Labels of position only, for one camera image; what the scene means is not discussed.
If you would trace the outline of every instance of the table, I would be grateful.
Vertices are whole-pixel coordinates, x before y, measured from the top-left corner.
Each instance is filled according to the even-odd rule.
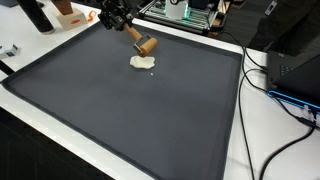
[[[48,0],[44,0],[43,2],[46,5],[44,11],[53,26],[56,27],[56,33],[49,36],[40,35],[19,7],[9,9],[0,6],[0,22],[6,22],[6,26],[0,28],[1,43],[15,43],[18,47],[22,47],[17,56],[3,60],[4,63],[13,70],[24,67],[98,21],[98,19],[95,18],[95,21],[88,26],[82,26],[65,32],[52,15],[55,11],[53,5],[49,3]],[[73,6],[82,10],[85,14],[88,14],[88,12],[93,9],[77,4],[73,4]],[[229,51],[242,53],[240,47],[214,39],[138,19],[134,20],[134,24],[157,29],[162,32],[188,38],[193,41],[199,41]],[[248,53],[259,64],[266,64],[265,53],[254,50],[248,50]],[[249,69],[253,67],[254,65],[246,58],[245,68]],[[0,72],[0,80],[5,77],[6,75]],[[263,75],[252,73],[249,77],[254,84],[264,87],[265,78]],[[283,144],[301,137],[307,132],[308,128],[288,116],[275,101],[253,89],[248,83],[244,84],[241,97],[253,166],[255,175],[258,176],[264,160],[270,153]],[[60,123],[58,120],[41,112],[18,97],[15,97],[2,86],[0,87],[0,106],[115,179],[152,179],[150,176]],[[290,105],[287,107],[294,114],[303,115],[301,109]],[[316,131],[307,140],[281,153],[269,165],[264,179],[319,179],[320,175],[318,171],[320,169],[320,163],[318,162],[320,161],[320,156],[317,156],[317,153],[320,151],[319,138],[320,133]],[[224,179],[251,179],[247,159],[237,108],[229,142]]]

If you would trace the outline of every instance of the black mat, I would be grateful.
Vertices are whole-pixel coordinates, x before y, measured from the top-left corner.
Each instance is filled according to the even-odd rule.
[[[0,0],[0,5],[13,7],[18,5],[18,2],[16,0]]]
[[[222,179],[241,55],[135,27],[159,41],[151,70],[97,24],[3,85],[154,178]]]

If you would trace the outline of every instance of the black cylinder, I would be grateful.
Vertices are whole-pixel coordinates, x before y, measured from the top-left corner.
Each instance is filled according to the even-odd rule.
[[[51,34],[54,28],[36,0],[17,0],[23,11],[42,34]]]

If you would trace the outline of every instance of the flattened dough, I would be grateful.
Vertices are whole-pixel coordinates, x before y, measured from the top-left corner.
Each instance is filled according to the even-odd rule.
[[[133,56],[130,60],[130,65],[135,68],[151,69],[155,64],[154,57],[145,57]]]

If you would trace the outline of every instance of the white surface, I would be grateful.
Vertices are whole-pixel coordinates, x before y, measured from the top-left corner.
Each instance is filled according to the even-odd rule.
[[[21,52],[16,57],[4,60],[14,70],[24,67],[86,28],[82,26],[65,32],[52,15],[55,11],[53,5],[47,1],[45,1],[45,5],[44,10],[56,27],[56,33],[49,36],[40,35],[19,7],[9,9],[0,6],[0,21],[8,22],[7,26],[0,27],[1,41],[15,43],[18,47],[22,47]],[[74,4],[74,6],[85,12],[85,15],[92,9],[81,5]],[[138,19],[135,19],[134,23],[242,53],[241,48],[228,43]],[[258,63],[265,64],[266,55],[264,53],[249,50],[249,54]],[[247,69],[254,67],[248,59],[246,59],[245,66]],[[264,86],[263,75],[252,73],[249,76],[254,84]],[[244,83],[241,97],[253,166],[256,179],[258,179],[262,163],[269,154],[283,144],[304,135],[308,129],[289,117],[273,100],[250,87],[248,83]],[[2,86],[0,87],[0,106],[115,179],[152,179],[56,119],[13,96]],[[288,107],[295,114],[302,114],[300,109],[292,106]],[[319,138],[320,134],[316,131],[309,139],[281,153],[270,163],[264,179],[319,180]],[[231,132],[224,179],[251,179],[238,108],[235,112]]]

